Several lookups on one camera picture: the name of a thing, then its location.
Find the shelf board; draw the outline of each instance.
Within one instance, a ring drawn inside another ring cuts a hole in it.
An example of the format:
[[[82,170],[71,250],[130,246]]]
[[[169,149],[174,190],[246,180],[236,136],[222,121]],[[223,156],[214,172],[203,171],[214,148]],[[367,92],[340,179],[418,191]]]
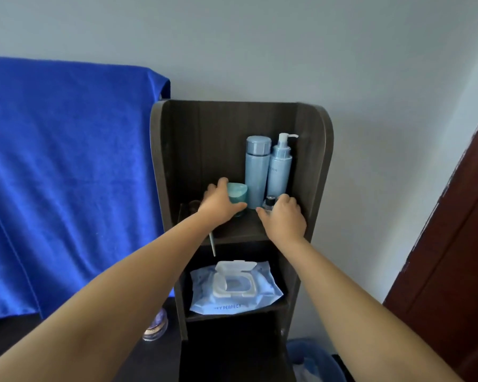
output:
[[[179,222],[190,215],[186,204],[181,204],[179,211]],[[266,231],[258,214],[253,209],[245,209],[244,213],[239,217],[232,219],[217,227],[214,231],[215,244],[234,244],[238,242],[248,241],[265,241],[268,240]],[[207,237],[202,245],[210,245],[209,237]]]
[[[231,316],[244,316],[244,315],[252,315],[252,314],[260,314],[263,312],[269,311],[279,311],[288,307],[288,302],[286,297],[282,297],[281,299],[275,301],[273,304],[267,307],[263,307],[258,310],[253,311],[246,311],[241,312],[240,314],[234,315],[200,315],[193,311],[186,312],[186,322],[197,322],[201,320],[210,320],[210,319],[221,319],[221,318],[229,318]]]

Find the hand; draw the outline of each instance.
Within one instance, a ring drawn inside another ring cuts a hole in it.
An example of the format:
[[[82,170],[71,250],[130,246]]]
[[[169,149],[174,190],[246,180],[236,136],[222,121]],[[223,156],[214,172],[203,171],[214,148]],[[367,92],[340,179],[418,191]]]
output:
[[[209,184],[204,193],[204,199],[198,208],[198,213],[204,212],[209,220],[217,227],[234,217],[237,212],[246,208],[245,202],[232,204],[227,192],[228,178],[222,177],[217,186]]]
[[[282,250],[286,244],[304,239],[306,221],[301,214],[301,208],[294,197],[282,194],[268,214],[264,209],[257,208],[264,229],[276,247]]]

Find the light blue bottle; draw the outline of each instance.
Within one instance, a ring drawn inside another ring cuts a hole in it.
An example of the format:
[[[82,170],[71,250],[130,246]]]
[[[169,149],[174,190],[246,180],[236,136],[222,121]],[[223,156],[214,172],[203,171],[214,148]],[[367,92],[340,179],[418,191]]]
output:
[[[280,197],[287,190],[288,175],[291,172],[291,148],[287,144],[288,137],[299,135],[283,132],[278,137],[278,144],[273,146],[269,161],[268,196]]]
[[[244,183],[248,186],[248,208],[262,206],[266,194],[271,138],[252,135],[246,138],[246,174]]]

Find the black bottle cap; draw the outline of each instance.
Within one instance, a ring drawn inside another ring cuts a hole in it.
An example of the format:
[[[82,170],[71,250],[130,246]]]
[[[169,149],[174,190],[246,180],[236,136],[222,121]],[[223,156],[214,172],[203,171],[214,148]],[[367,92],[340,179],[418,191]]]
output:
[[[274,206],[275,203],[276,203],[276,197],[274,197],[274,196],[267,196],[266,197],[266,205],[267,206]]]

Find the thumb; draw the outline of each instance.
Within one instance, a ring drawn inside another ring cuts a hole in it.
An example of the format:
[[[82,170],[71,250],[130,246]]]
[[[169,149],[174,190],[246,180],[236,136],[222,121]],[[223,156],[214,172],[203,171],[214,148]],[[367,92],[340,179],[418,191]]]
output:
[[[247,206],[248,204],[246,204],[246,202],[238,202],[237,204],[233,204],[233,207],[236,213],[246,209]]]
[[[268,222],[268,220],[269,220],[269,215],[266,213],[266,211],[265,211],[264,209],[262,209],[262,208],[260,208],[260,207],[258,207],[258,208],[256,209],[256,211],[257,211],[257,214],[258,214],[258,218],[261,219],[262,225],[264,225],[264,228],[265,228],[265,227],[266,227],[266,224],[267,224],[267,222]]]

